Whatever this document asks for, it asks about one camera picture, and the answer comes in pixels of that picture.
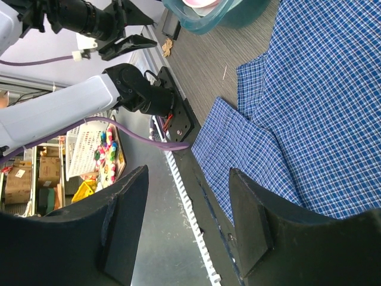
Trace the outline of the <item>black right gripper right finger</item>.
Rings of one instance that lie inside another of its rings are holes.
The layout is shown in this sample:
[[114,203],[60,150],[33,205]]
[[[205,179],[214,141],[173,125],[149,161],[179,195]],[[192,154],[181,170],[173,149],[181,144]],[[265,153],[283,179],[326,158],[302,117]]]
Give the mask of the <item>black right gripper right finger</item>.
[[333,219],[263,188],[239,169],[229,194],[249,285],[379,285],[380,210]]

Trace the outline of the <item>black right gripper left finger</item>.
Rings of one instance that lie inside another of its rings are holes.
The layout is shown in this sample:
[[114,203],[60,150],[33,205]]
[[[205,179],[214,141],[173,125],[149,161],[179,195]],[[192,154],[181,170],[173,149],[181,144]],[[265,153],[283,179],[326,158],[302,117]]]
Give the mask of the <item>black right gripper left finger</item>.
[[2,285],[130,285],[147,166],[43,217],[1,214]]

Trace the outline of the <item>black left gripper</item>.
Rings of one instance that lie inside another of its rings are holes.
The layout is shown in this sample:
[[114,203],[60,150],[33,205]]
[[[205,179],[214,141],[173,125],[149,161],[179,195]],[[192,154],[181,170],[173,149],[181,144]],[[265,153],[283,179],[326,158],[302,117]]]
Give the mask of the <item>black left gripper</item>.
[[[127,26],[149,26],[155,21],[132,1],[111,1],[104,9],[96,9],[95,39],[97,42],[116,42],[125,35]],[[98,51],[101,59],[110,61],[138,49],[154,48],[157,42],[141,35],[131,35],[119,43]]]

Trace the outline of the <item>gold leaf brooch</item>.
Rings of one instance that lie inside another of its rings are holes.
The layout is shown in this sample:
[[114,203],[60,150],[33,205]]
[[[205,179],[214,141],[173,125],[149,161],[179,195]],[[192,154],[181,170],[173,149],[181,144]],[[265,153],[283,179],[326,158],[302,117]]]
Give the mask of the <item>gold leaf brooch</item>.
[[173,40],[167,38],[162,45],[163,57],[169,57],[171,55],[171,49],[173,47]]

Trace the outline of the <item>blue plaid shirt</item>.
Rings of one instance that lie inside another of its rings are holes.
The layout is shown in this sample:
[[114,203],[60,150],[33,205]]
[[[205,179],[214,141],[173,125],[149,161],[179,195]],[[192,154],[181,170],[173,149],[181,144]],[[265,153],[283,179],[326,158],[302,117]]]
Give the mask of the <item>blue plaid shirt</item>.
[[217,98],[192,147],[228,220],[232,168],[335,219],[380,207],[379,1],[281,1],[236,74],[237,106]]

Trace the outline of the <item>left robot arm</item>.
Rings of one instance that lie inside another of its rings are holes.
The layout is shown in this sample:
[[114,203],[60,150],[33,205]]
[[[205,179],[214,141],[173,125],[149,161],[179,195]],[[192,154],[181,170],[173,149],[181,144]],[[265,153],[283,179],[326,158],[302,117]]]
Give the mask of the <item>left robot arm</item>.
[[[127,26],[153,24],[131,1],[111,1],[104,9],[88,1],[2,1],[1,51],[31,29],[44,32],[44,21],[55,33],[65,29],[94,39],[104,61],[156,46],[141,35],[126,35]],[[30,148],[112,108],[166,116],[175,105],[174,92],[150,84],[137,67],[118,64],[84,82],[2,109],[1,153]]]

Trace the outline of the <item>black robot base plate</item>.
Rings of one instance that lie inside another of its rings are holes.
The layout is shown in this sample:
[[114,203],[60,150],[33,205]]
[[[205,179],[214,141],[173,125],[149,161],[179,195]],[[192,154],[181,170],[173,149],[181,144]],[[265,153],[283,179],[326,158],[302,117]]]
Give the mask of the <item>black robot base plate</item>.
[[[182,97],[167,67],[160,68],[157,76],[157,86],[169,89],[175,98],[166,139],[193,144],[201,127],[189,101]],[[234,227],[218,205],[192,150],[173,154],[221,285],[245,285]]]

